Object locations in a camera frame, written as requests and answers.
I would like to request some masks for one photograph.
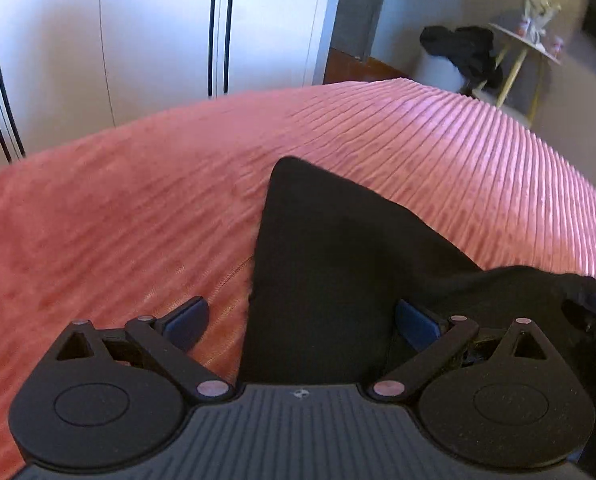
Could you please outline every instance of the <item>pink bedspread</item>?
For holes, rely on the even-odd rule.
[[[408,80],[223,98],[0,171],[0,479],[13,395],[74,318],[103,328],[194,294],[194,357],[238,369],[271,168],[296,155],[410,208],[482,267],[596,276],[596,191],[489,105]]]

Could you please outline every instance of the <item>doorway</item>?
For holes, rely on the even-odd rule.
[[[383,0],[338,0],[324,83],[405,77],[371,57]]]
[[[366,62],[383,0],[339,0],[335,14],[331,47]]]

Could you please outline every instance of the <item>gray wall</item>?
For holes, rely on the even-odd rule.
[[[405,73],[419,56],[419,35],[426,25],[483,25],[522,0],[384,0],[371,55]],[[587,0],[569,0],[548,30],[563,36],[567,52],[552,67],[534,124],[536,133],[596,186],[596,45],[581,34]],[[535,65],[521,72],[516,94],[529,96]]]

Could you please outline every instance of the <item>wooden table leg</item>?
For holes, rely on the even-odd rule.
[[[536,112],[538,111],[538,106],[540,104],[540,90],[542,89],[542,75],[544,73],[544,59],[540,56],[540,60],[538,62],[538,79],[536,81],[536,90],[534,90],[534,98],[532,99],[532,106],[529,108],[529,115],[527,115],[527,120],[529,121],[529,127],[534,124],[534,119],[536,118]]]
[[[500,63],[502,63],[502,60],[505,59],[505,56],[509,52],[510,48],[511,48],[511,46],[509,43],[505,43],[503,45],[502,49],[496,56],[496,68],[498,68],[500,66]],[[476,86],[476,90],[482,90],[483,88],[485,88],[486,84],[487,84],[487,80],[485,79],[482,83],[480,83],[478,86]]]
[[[529,47],[525,46],[516,58],[516,62],[511,68],[511,72],[509,73],[507,80],[505,81],[505,84],[502,87],[502,92],[500,92],[500,95],[498,96],[498,100],[496,101],[496,108],[500,108],[505,103],[505,100],[507,100],[507,96],[509,95],[511,86],[514,85],[516,77],[518,77],[518,72],[520,72],[520,69],[524,63],[524,59],[527,57],[528,52]]]

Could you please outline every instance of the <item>black fabric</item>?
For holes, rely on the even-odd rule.
[[[420,43],[431,56],[449,59],[474,86],[488,81],[497,88],[502,83],[502,69],[496,68],[491,56],[494,34],[488,28],[459,27],[453,32],[446,27],[426,27]]]
[[[414,354],[394,325],[405,299],[491,328],[530,317],[595,387],[578,352],[584,333],[563,306],[579,308],[596,280],[529,267],[485,272],[408,209],[296,158],[273,170],[254,260],[240,382],[376,380]],[[583,461],[596,471],[596,448]]]

